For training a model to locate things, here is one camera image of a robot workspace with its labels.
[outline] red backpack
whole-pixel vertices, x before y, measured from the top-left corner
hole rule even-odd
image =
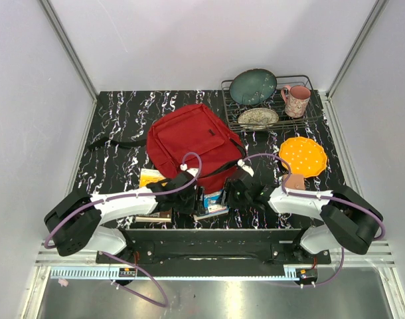
[[[89,148],[102,146],[108,137],[93,143]],[[111,141],[119,147],[141,146],[143,140],[133,142]],[[236,170],[236,162],[246,156],[240,138],[204,104],[184,106],[156,121],[149,129],[147,153],[154,166],[167,178],[181,171],[183,156],[195,152],[201,157],[202,171],[198,185],[205,193],[223,188],[224,181]],[[186,160],[188,168],[198,168],[195,156]]]

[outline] plate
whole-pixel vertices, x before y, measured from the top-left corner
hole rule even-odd
[[[263,68],[239,74],[230,85],[232,99],[242,105],[256,105],[267,100],[276,90],[275,75]]]
[[[327,168],[328,157],[320,146],[310,138],[289,138],[281,144],[280,158],[290,166],[293,174],[304,178],[318,176]]]
[[[238,118],[238,123],[255,124],[241,125],[247,130],[263,130],[275,124],[279,118],[278,113],[269,108],[253,108],[242,113]]]

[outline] black strap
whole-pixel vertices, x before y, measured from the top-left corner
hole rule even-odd
[[[243,148],[239,143],[235,142],[232,138],[230,138],[229,140],[236,146],[236,148],[239,149],[239,151],[240,151],[240,153],[241,153],[241,156],[242,156],[241,159],[243,160],[243,159],[247,156],[247,153],[246,153],[246,151],[245,151],[245,148]],[[220,167],[219,167],[218,169],[216,169],[215,171],[212,171],[211,173],[209,173],[209,174],[207,174],[207,175],[200,176],[200,178],[210,177],[210,176],[219,174],[219,173],[221,173],[222,171],[226,171],[226,170],[228,170],[228,169],[234,167],[234,166],[238,163],[238,160],[239,160],[239,159],[235,159],[235,160],[233,160],[233,161],[229,161],[229,162],[223,164],[222,166],[220,166]]]
[[[99,140],[96,140],[92,144],[88,146],[88,150],[95,150],[96,148],[102,148],[105,146],[105,143],[110,141],[111,145],[118,145],[119,148],[125,148],[127,150],[131,148],[136,148],[139,146],[145,146],[147,143],[147,139],[143,138],[141,140],[129,141],[129,142],[121,142],[116,140],[110,140],[108,136],[102,136]]]

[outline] black and white marble surface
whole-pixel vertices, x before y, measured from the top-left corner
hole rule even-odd
[[[219,90],[193,91],[115,91],[101,92],[92,120],[86,145],[100,136],[109,135],[116,140],[145,138],[151,125],[162,116],[187,104],[204,103],[224,119],[222,92]],[[322,106],[314,110],[322,114]],[[321,144],[329,161],[327,169],[318,177],[305,180],[306,189],[323,191],[344,184],[343,172],[335,151],[326,117],[304,128],[278,132],[241,133],[241,140],[248,155],[276,153],[288,138],[304,136]],[[279,185],[279,178],[286,172],[272,158],[251,160],[255,176],[261,183]],[[139,187],[141,168],[154,168],[145,147],[131,150],[106,145],[96,151],[84,150],[74,186],[88,193],[117,193]],[[272,229],[302,228],[314,225],[313,220],[292,214],[278,216],[275,213],[230,211],[229,214],[195,222],[192,217],[173,214],[172,223],[132,223],[132,218],[118,219],[106,224],[108,227],[156,228],[156,229]]]

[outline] wire rack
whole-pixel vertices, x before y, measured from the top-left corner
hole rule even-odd
[[[229,92],[232,80],[222,82],[222,95],[224,111],[226,113],[226,123],[234,132],[245,131],[272,131],[287,130],[293,128],[304,128],[309,124],[315,123],[317,119],[323,117],[321,112],[321,102],[319,96],[313,90],[310,79],[306,75],[287,75],[277,76],[278,85],[276,91],[265,101],[256,105],[241,105],[236,103]],[[301,118],[290,118],[285,113],[285,102],[281,97],[281,89],[285,85],[302,85],[310,89],[311,96],[307,105],[306,112]],[[239,124],[238,117],[247,110],[253,108],[269,108],[279,115],[279,120],[274,124],[247,123]]]

